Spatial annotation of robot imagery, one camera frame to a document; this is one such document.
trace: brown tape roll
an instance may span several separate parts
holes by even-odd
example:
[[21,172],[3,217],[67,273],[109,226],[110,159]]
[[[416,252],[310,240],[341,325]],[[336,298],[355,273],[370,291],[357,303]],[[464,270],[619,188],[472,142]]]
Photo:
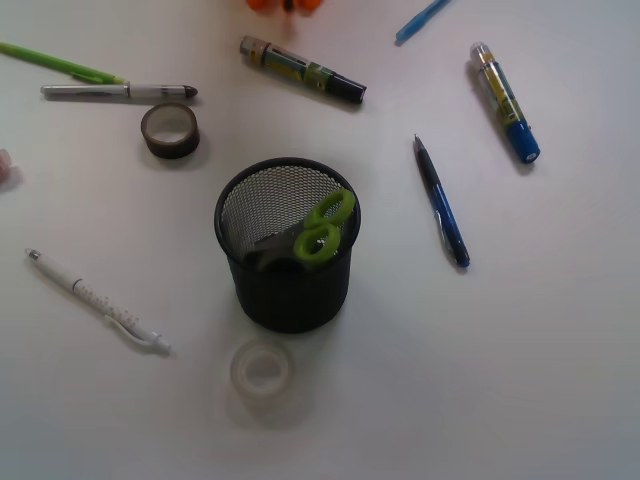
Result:
[[149,110],[140,125],[147,147],[156,157],[182,158],[200,143],[196,116],[180,103],[163,103]]

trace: pen holder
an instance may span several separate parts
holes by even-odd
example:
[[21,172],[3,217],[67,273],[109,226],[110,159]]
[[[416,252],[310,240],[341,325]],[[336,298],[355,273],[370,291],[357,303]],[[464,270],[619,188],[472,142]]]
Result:
[[254,322],[280,333],[303,333],[324,325],[342,307],[351,248],[360,230],[357,197],[353,213],[340,227],[337,253],[320,267],[308,271],[282,265],[276,271],[257,271],[245,261],[256,242],[295,225],[342,188],[353,192],[340,174],[321,163],[275,158],[239,173],[220,194],[216,236],[227,255],[240,305]]

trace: blue pen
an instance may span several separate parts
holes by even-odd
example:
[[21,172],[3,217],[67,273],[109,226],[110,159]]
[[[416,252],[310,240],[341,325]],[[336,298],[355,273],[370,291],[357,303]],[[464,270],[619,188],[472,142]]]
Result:
[[435,0],[431,5],[413,17],[409,23],[402,27],[402,30],[396,33],[396,43],[401,45],[409,40],[447,3],[449,3],[449,0]]
[[440,183],[440,178],[436,173],[436,169],[433,166],[431,157],[427,149],[424,148],[422,141],[418,136],[415,136],[415,150],[416,160],[418,161],[418,168],[420,174],[427,186],[429,198],[433,203],[433,208],[436,211],[436,217],[440,222],[440,228],[442,229],[443,240],[446,237],[448,247],[458,266],[467,268],[469,266],[469,253],[467,247],[464,246],[462,241],[462,235],[458,230],[456,219],[453,218],[453,212],[447,202],[447,197],[444,194],[444,189]]

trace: marker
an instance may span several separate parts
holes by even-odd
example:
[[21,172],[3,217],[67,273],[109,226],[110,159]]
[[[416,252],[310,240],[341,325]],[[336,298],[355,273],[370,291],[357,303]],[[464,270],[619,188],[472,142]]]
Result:
[[307,87],[333,95],[350,103],[362,103],[367,87],[338,75],[333,70],[310,62],[273,43],[246,36],[240,44],[240,53],[259,67],[289,77]]
[[404,42],[409,40],[447,3],[449,3],[449,0],[435,0],[431,5],[409,20],[409,23],[402,27],[402,30],[396,33],[396,43],[398,45],[402,45]]
[[189,85],[45,85],[46,98],[192,98],[198,90]]
[[67,73],[72,77],[87,83],[111,84],[126,82],[124,78],[116,77],[110,73],[83,67],[82,65],[50,57],[44,53],[34,52],[33,50],[27,50],[26,48],[9,45],[8,43],[0,43],[0,52],[19,58],[20,60],[25,60],[27,62],[35,63],[36,65],[42,65],[43,67]]

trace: green pen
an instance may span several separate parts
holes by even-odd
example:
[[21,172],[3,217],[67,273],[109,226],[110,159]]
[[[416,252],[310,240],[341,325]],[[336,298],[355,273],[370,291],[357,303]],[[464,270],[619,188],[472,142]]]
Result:
[[9,45],[8,43],[0,42],[0,52],[19,58],[20,60],[26,60],[27,62],[67,73],[87,83],[111,84],[126,82],[124,78],[116,77],[110,73],[93,70],[92,68],[76,65],[75,63],[50,57],[49,55],[34,52],[33,50],[27,50],[26,48],[16,47],[15,45]]

